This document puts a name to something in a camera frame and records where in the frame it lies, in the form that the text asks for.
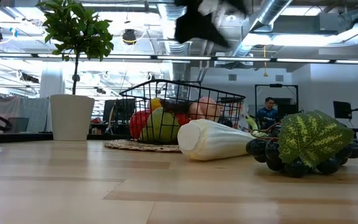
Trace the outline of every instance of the blue shirt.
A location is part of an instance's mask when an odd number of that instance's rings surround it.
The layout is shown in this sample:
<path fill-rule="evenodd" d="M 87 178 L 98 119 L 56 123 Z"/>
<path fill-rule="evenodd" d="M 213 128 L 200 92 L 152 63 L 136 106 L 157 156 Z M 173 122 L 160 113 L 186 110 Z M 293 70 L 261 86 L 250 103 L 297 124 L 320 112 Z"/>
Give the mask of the blue shirt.
<path fill-rule="evenodd" d="M 275 121 L 276 115 L 277 115 L 277 110 L 275 110 L 275 109 L 268 110 L 266 108 L 262 108 L 262 109 L 258 110 L 258 113 L 256 113 L 256 117 L 257 117 L 257 119 L 262 121 L 262 127 L 260 127 L 260 128 L 266 129 L 266 128 L 269 128 L 271 125 L 275 124 L 276 123 L 276 121 Z"/>

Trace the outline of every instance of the grape leaf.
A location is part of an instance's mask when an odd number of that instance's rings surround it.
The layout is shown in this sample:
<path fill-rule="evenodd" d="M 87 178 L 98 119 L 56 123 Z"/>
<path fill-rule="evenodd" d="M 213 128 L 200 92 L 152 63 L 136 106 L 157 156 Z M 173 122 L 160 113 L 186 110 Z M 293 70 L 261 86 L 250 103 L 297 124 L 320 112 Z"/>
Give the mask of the grape leaf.
<path fill-rule="evenodd" d="M 286 164 L 300 158 L 308 167 L 316 167 L 334 156 L 352 141 L 354 134 L 353 130 L 318 110 L 288 115 L 281 125 L 280 158 Z"/>

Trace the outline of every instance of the bunch of grapes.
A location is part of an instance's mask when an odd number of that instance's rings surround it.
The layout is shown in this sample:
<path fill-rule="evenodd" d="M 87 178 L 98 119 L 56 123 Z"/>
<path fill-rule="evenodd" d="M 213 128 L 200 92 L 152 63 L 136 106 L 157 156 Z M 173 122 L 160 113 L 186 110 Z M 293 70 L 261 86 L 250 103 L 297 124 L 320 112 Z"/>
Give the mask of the bunch of grapes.
<path fill-rule="evenodd" d="M 271 131 L 269 136 L 276 137 L 280 128 Z M 247 152 L 258 162 L 266 162 L 269 169 L 277 172 L 287 173 L 290 177 L 300 178 L 309 172 L 314 172 L 311 168 L 304 165 L 300 159 L 296 159 L 292 164 L 285 164 L 279 157 L 278 142 L 274 140 L 254 139 L 247 144 Z M 322 174 L 333 174 L 344 165 L 348 159 L 358 158 L 358 139 L 353 139 L 346 147 L 339 151 L 334 157 L 320 163 L 316 168 Z"/>

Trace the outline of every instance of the small tree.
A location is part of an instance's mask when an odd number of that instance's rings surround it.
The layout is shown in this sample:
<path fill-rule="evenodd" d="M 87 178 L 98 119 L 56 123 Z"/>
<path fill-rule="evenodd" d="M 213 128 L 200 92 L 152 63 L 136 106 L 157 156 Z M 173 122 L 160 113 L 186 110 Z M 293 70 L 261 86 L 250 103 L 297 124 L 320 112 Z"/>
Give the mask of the small tree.
<path fill-rule="evenodd" d="M 100 61 L 107 57 L 113 50 L 112 34 L 109 33 L 109 20 L 99 20 L 92 9 L 85 9 L 81 3 L 74 0 L 49 0 L 40 2 L 36 6 L 47 10 L 47 20 L 43 26 L 47 27 L 48 35 L 45 43 L 51 39 L 61 42 L 55 44 L 57 50 L 52 54 L 62 55 L 66 62 L 70 54 L 75 54 L 75 70 L 73 95 L 75 95 L 76 83 L 78 81 L 77 69 L 80 53 L 84 52 L 88 59 L 98 58 Z"/>

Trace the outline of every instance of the white radish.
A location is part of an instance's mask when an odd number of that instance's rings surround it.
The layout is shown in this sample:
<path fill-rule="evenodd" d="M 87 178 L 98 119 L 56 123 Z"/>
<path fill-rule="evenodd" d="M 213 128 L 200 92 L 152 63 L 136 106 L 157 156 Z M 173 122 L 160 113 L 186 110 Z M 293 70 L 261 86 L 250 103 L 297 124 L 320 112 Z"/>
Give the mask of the white radish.
<path fill-rule="evenodd" d="M 250 133 L 207 119 L 190 121 L 178 132 L 181 152 L 199 161 L 246 155 L 246 145 L 253 139 Z"/>

